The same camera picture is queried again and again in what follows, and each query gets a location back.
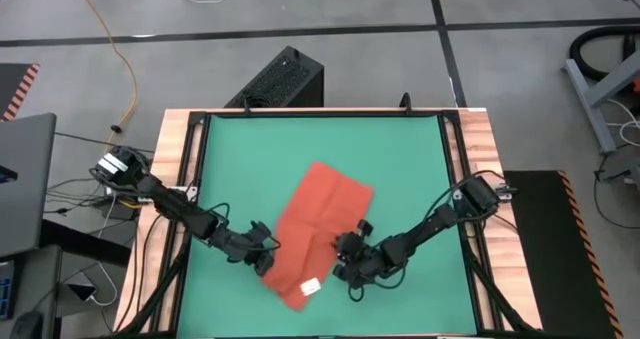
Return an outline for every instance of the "wooden edge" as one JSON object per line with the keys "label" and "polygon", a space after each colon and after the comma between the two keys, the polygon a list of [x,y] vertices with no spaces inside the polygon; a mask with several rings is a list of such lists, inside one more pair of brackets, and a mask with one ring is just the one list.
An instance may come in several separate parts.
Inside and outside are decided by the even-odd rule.
{"label": "wooden edge", "polygon": [[[502,166],[488,113],[486,111],[460,111],[459,115],[471,172],[493,170],[502,174]],[[452,153],[459,153],[452,125],[447,125],[447,132]],[[453,165],[456,178],[461,178],[462,166],[459,155],[454,155]],[[493,175],[485,175],[484,178],[490,185],[503,182],[502,179]],[[516,225],[511,204],[500,205],[498,215],[514,226]],[[468,233],[475,235],[471,224],[466,226]],[[484,235],[495,284],[527,323],[535,328],[541,328],[542,323],[518,234],[500,220],[490,218],[487,220]],[[477,241],[471,239],[470,244],[477,254]],[[494,323],[491,318],[487,291],[477,277],[475,281],[481,299],[480,308],[483,323],[486,329],[493,329]],[[505,329],[510,329],[504,319],[503,322]]]}
{"label": "wooden edge", "polygon": [[[162,180],[165,185],[175,185],[178,179],[178,171],[180,168],[180,159],[182,157],[182,150],[187,132],[189,112],[190,111],[188,110],[177,112],[171,112],[169,110],[165,111],[151,167],[151,172]],[[140,289],[144,241],[149,235],[151,225],[157,215],[158,214],[152,205],[146,205],[140,211],[137,229],[138,232],[135,242],[138,254],[137,267],[135,267],[136,261],[134,260],[135,251],[132,250],[129,264],[127,266],[127,273],[122,284],[120,302],[118,303],[118,311],[115,318],[114,325],[117,325],[126,313],[126,317],[120,328],[129,324],[137,313],[137,298]],[[142,282],[142,303],[146,302],[146,299],[158,284],[158,275],[160,272],[168,227],[169,222],[167,220],[160,219],[151,233],[151,238],[149,238]],[[137,280],[134,280],[134,271],[137,271],[137,275],[135,275]],[[127,307],[130,302],[131,308],[127,311]]]}
{"label": "wooden edge", "polygon": [[[446,108],[446,107],[434,107],[434,108],[412,108],[414,112],[425,111],[442,111],[442,110],[455,110],[460,112],[480,112],[486,113],[486,108]],[[187,112],[206,112],[210,114],[233,114],[244,113],[242,108],[194,108],[194,109],[167,109],[168,111],[187,111]],[[322,112],[360,112],[360,113],[375,113],[375,112],[398,112],[402,113],[407,111],[406,108],[398,107],[379,107],[379,108],[251,108],[251,113],[322,113]]]}

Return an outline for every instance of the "black floor mat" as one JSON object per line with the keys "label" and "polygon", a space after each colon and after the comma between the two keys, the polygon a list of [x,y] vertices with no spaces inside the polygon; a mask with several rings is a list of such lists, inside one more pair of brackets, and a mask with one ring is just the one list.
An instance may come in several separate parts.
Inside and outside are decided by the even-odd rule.
{"label": "black floor mat", "polygon": [[549,334],[623,337],[566,174],[505,171],[538,311]]}

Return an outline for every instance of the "concrete floor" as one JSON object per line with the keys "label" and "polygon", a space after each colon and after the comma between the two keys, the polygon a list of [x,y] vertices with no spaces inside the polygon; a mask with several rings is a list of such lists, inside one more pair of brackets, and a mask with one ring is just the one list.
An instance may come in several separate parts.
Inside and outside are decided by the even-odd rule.
{"label": "concrete floor", "polygon": [[[94,0],[114,35],[179,34],[349,25],[434,24],[430,0],[226,0],[194,5],[179,0]],[[638,17],[620,0],[441,0],[447,23],[489,23]],[[0,41],[100,37],[82,0],[0,0]],[[505,169],[560,169],[571,177],[593,247],[629,338],[640,337],[640,232],[613,227],[592,197],[598,147],[569,84],[559,72],[569,44],[588,27],[449,32],[468,106],[487,107]],[[327,106],[396,106],[403,92],[416,106],[454,106],[437,32],[168,41],[120,45],[140,83],[140,102],[124,143],[153,148],[166,108],[223,106],[284,46],[326,66]],[[602,69],[619,60],[620,41],[585,50]],[[4,62],[38,62],[40,74],[20,116],[58,115],[58,130],[104,139],[130,99],[131,81],[108,45],[0,48]],[[612,109],[612,121],[626,118]],[[102,146],[56,138],[50,182],[87,177]],[[611,161],[619,166],[632,150]],[[86,192],[93,186],[70,186]],[[640,225],[638,193],[603,185],[600,202],[621,223]],[[102,225],[92,210],[52,217],[84,231]],[[106,236],[130,238],[122,226]],[[65,261],[64,272],[82,266]],[[124,271],[108,267],[118,285]],[[91,272],[101,300],[111,292]],[[106,310],[109,321],[115,306]],[[65,318],[63,338],[106,333],[99,311]]]}

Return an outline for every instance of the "table leg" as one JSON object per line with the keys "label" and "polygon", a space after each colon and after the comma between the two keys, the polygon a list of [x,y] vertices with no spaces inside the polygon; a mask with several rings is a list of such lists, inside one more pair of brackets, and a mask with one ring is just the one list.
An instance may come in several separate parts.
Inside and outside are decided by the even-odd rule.
{"label": "table leg", "polygon": [[65,252],[121,267],[128,265],[131,254],[131,250],[125,246],[43,219],[40,246],[52,244],[59,246]]}

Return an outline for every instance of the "orange and black hazard tape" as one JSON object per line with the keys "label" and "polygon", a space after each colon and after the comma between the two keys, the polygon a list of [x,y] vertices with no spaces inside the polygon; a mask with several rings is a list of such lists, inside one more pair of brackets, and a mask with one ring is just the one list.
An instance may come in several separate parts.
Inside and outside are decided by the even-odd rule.
{"label": "orange and black hazard tape", "polygon": [[564,184],[564,189],[567,192],[567,197],[569,198],[569,205],[573,211],[573,216],[576,219],[576,224],[578,225],[578,230],[580,231],[580,236],[582,237],[582,241],[584,242],[584,249],[587,252],[587,257],[591,262],[591,270],[593,271],[593,275],[596,278],[596,283],[600,287],[600,296],[602,297],[602,301],[604,302],[604,307],[609,314],[609,322],[613,327],[613,332],[616,335],[616,339],[623,339],[624,335],[622,334],[622,328],[620,328],[620,323],[618,322],[618,317],[616,316],[616,311],[613,308],[613,303],[611,302],[611,297],[609,297],[609,292],[607,291],[607,285],[604,283],[604,278],[602,277],[602,273],[600,272],[600,267],[596,263],[596,255],[593,252],[593,248],[591,247],[591,241],[589,240],[589,235],[587,234],[587,228],[582,221],[582,216],[580,215],[580,209],[578,209],[578,201],[576,200],[575,195],[573,194],[573,189],[571,189],[571,182],[569,182],[569,177],[567,173],[563,171],[558,171],[558,175],[562,178],[562,184]]}
{"label": "orange and black hazard tape", "polygon": [[22,81],[20,85],[18,85],[18,89],[16,89],[16,93],[13,95],[7,110],[0,118],[0,121],[9,121],[13,120],[16,115],[18,115],[18,109],[22,106],[24,99],[27,97],[27,92],[33,82],[36,80],[36,75],[38,74],[38,70],[40,70],[40,64],[32,64],[27,72],[22,77]]}

